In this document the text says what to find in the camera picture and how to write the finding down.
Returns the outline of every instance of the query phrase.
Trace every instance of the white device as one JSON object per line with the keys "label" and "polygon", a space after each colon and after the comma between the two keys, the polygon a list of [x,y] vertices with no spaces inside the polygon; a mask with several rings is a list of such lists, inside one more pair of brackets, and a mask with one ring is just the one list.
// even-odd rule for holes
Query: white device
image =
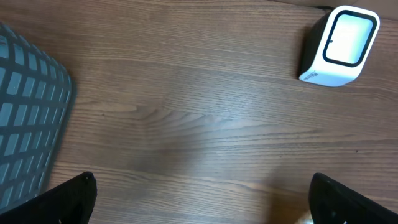
{"label": "white device", "polygon": [[311,29],[300,80],[338,87],[358,77],[380,27],[376,13],[340,6]]}

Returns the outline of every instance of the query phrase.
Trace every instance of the wooden table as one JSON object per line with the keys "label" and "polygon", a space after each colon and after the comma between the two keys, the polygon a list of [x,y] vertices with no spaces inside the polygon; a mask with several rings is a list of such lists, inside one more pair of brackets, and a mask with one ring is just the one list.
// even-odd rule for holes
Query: wooden table
{"label": "wooden table", "polygon": [[398,212],[398,22],[361,76],[297,80],[324,11],[270,1],[1,1],[78,98],[54,187],[92,171],[91,223],[293,223],[322,172]]}

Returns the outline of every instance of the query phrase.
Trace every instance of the gray basket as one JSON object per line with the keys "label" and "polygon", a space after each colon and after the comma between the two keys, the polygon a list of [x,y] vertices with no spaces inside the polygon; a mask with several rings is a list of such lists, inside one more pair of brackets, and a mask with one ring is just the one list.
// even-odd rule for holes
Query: gray basket
{"label": "gray basket", "polygon": [[0,25],[0,213],[45,190],[74,91],[63,65]]}

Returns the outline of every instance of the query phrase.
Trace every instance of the pencil sharpener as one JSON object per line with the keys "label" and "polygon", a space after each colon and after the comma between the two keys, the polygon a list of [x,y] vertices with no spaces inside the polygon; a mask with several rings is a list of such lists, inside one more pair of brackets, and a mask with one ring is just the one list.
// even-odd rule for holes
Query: pencil sharpener
{"label": "pencil sharpener", "polygon": [[355,80],[380,27],[372,11],[340,6],[311,29],[304,48],[300,80],[338,87]]}

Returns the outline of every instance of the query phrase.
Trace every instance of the small white object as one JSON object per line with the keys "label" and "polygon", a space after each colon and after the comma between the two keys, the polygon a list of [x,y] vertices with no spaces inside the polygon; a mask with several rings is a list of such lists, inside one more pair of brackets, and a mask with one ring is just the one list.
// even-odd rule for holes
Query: small white object
{"label": "small white object", "polygon": [[355,80],[365,64],[380,19],[376,13],[340,6],[312,28],[300,80],[338,87]]}

